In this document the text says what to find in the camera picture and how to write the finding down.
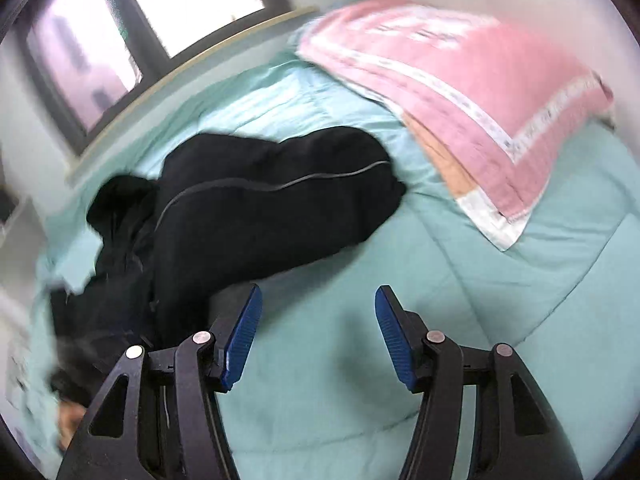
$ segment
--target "pillow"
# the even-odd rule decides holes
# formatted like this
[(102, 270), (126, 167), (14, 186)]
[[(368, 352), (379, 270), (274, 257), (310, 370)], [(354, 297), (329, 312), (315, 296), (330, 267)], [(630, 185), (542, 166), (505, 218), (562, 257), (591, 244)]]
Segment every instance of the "pillow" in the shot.
[(297, 53), (386, 103), (429, 156), (444, 153), (449, 189), (501, 250), (522, 233), (564, 140), (612, 104), (595, 73), (545, 38), (409, 0), (334, 10)]

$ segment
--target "window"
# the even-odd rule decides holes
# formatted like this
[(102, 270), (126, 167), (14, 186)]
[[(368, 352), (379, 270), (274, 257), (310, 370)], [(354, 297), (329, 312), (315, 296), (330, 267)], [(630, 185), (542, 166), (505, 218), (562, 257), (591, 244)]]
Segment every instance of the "window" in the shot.
[(287, 0), (30, 0), (18, 20), (31, 75), (81, 153), (146, 88)]

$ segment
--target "pink pillow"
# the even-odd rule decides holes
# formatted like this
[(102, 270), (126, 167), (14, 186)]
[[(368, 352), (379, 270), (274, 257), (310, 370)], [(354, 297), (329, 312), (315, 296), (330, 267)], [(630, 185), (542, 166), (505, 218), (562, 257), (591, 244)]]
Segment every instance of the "pink pillow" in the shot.
[(298, 53), (419, 121), (507, 221), (539, 200), (562, 142), (612, 103), (596, 74), (537, 34), (409, 0), (335, 10)]

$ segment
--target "bed sheet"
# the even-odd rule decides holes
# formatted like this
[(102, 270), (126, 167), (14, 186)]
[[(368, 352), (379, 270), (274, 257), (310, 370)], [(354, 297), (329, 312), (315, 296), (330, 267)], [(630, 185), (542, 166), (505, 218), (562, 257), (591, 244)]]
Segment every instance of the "bed sheet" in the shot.
[[(567, 144), (523, 237), (500, 253), (458, 210), (391, 113), (285, 52), (270, 65), (194, 96), (163, 126), (98, 169), (79, 199), (49, 223), (50, 275), (82, 287), (100, 246), (83, 218), (110, 174), (155, 176), (167, 153), (202, 130), (281, 140), (338, 124), (376, 136), (408, 193), (366, 243), (260, 282), (264, 317), (244, 375), (230, 394), (220, 396), (241, 477), (399, 475), (420, 399), (397, 380), (375, 320), (373, 294), (383, 283), (392, 285), (406, 308), (459, 344), (517, 345), (565, 424), (585, 475), (593, 477), (607, 459), (603, 452), (593, 453), (594, 447), (613, 452), (640, 406), (640, 348), (624, 326), (640, 312), (627, 285), (632, 269), (639, 267), (640, 181), (624, 147), (597, 124)], [(602, 306), (610, 295), (616, 301), (613, 320), (606, 319)], [(54, 404), (42, 384), (34, 386), (42, 382), (52, 349), (46, 302), (37, 312), (28, 436), (38, 439), (35, 448), (53, 470), (56, 461), (47, 446), (53, 440)], [(603, 355), (610, 358), (617, 382), (594, 390), (585, 387), (586, 379), (567, 378), (578, 366), (586, 370), (585, 378), (594, 377), (594, 361), (585, 350), (603, 319), (609, 335)], [(617, 331), (627, 336), (624, 342), (615, 337)], [(558, 338), (563, 332), (571, 336)], [(619, 350), (625, 351), (620, 365)], [(557, 370), (567, 375), (558, 378)], [(577, 396), (580, 402), (571, 402)], [(601, 402), (616, 407), (593, 416)], [(464, 410), (456, 478), (466, 478), (468, 465), (469, 388)]]

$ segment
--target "black garment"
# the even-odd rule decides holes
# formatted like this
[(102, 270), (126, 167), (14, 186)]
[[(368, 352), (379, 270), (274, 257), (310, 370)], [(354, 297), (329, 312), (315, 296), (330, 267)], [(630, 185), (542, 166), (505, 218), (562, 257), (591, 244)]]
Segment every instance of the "black garment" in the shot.
[(158, 329), (206, 329), (208, 297), (366, 240), (405, 186), (366, 132), (338, 126), (271, 142), (198, 134), (164, 162), (156, 230)]
[(116, 176), (98, 192), (87, 221), (102, 237), (95, 276), (79, 295), (50, 295), (59, 369), (52, 388), (88, 406), (131, 345), (157, 345), (151, 312), (155, 182)]

